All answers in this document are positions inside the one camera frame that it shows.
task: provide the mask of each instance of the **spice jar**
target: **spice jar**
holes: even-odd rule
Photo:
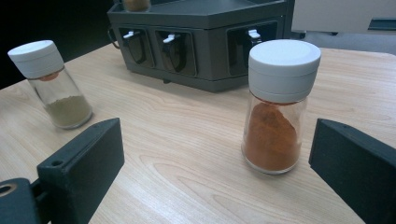
[[[320,49],[299,40],[272,40],[251,49],[242,151],[253,168],[278,175],[297,163],[306,98],[319,62]]]
[[[16,47],[8,56],[28,79],[55,126],[73,129],[90,119],[92,108],[51,40]]]
[[[150,0],[122,0],[125,11],[149,11],[151,8]]]

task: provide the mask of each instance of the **white lid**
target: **white lid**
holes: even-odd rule
[[[303,100],[315,82],[320,49],[300,40],[278,39],[254,46],[248,59],[250,91],[276,103]]]
[[[64,59],[51,40],[16,47],[8,56],[27,78],[43,77],[64,67]]]

